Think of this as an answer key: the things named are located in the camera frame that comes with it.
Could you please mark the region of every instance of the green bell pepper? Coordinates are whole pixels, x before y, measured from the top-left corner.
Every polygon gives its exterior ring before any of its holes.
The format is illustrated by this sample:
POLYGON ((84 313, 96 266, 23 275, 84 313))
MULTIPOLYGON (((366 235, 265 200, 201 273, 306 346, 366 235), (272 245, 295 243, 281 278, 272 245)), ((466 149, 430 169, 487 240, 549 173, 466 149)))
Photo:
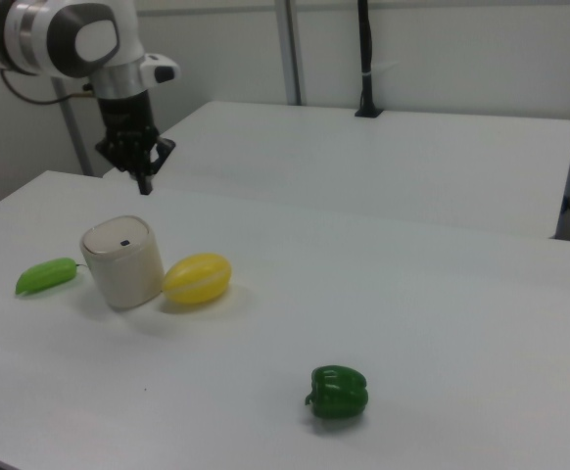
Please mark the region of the green bell pepper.
POLYGON ((44 291, 76 277, 76 261, 71 258, 58 258, 42 262, 27 270, 15 288, 17 296, 44 291))
POLYGON ((305 404, 313 403, 318 418, 352 418, 365 410, 366 385, 365 377, 350 367, 318 367, 311 373, 311 393, 305 404))

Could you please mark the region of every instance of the table surface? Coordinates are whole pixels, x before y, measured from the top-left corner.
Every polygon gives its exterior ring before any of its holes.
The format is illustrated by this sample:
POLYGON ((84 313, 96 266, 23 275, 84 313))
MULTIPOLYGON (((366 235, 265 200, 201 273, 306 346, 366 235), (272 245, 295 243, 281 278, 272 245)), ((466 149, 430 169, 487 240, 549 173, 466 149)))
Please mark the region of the table surface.
POLYGON ((570 243, 48 172, 0 203, 0 462, 22 469, 570 468, 570 243), (90 227, 153 227, 169 268, 227 256, 228 293, 104 304, 90 227), (304 407, 310 373, 368 379, 362 418, 304 407))
MULTIPOLYGON (((555 234, 570 121, 209 103, 165 133, 169 187, 513 235, 555 234)), ((126 180, 112 170, 105 177, 126 180)))

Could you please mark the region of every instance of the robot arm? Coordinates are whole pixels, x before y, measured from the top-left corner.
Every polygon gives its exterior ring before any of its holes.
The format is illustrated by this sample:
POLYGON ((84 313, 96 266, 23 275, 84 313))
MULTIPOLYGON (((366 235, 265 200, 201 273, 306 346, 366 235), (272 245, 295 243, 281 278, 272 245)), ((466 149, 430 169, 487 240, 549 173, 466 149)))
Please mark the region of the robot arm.
POLYGON ((132 0, 0 0, 0 69, 88 77, 107 128, 96 149, 150 194, 151 177, 174 143, 160 137, 147 90, 180 70, 146 54, 137 29, 132 0), (155 146, 159 158, 152 163, 155 146))

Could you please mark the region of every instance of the white cup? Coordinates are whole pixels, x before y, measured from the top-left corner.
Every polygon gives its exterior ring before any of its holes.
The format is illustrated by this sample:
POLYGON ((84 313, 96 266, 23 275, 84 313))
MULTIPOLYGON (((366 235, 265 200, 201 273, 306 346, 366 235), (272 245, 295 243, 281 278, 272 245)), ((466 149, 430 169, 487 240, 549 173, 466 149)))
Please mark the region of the white cup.
POLYGON ((140 306, 163 287, 164 268, 152 228, 139 217, 125 215, 88 230, 80 250, 107 304, 140 306))

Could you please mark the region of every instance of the white wall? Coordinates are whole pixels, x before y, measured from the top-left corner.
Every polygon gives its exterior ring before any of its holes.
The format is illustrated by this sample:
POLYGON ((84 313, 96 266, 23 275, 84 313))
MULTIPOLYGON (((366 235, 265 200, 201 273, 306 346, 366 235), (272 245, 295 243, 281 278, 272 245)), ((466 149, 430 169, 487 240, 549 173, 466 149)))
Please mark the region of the white wall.
MULTIPOLYGON (((287 103, 273 1, 228 2, 221 10, 225 13, 220 11, 224 2, 216 0, 204 2, 207 11, 196 10, 197 2, 188 0, 168 3, 178 8, 139 19, 146 50, 171 57, 183 73, 180 80, 150 91, 159 131, 213 100, 287 103), (257 11, 246 5, 266 2, 271 7, 263 5, 257 11)), ((166 6, 165 2, 141 2, 146 4, 151 10, 166 6)), ((75 102, 72 106, 90 161, 96 174, 102 175, 110 166, 93 150, 104 136, 96 105, 75 102)))
MULTIPOLYGON (((356 108, 356 10, 298 3, 307 104, 356 108)), ((376 8, 370 19, 373 62, 398 62, 375 73, 378 106, 570 119, 570 6, 376 8)))
MULTIPOLYGON (((56 98, 48 78, 12 82, 25 95, 56 98)), ((48 169, 80 173, 61 110, 24 103, 0 81, 0 200, 48 169)))

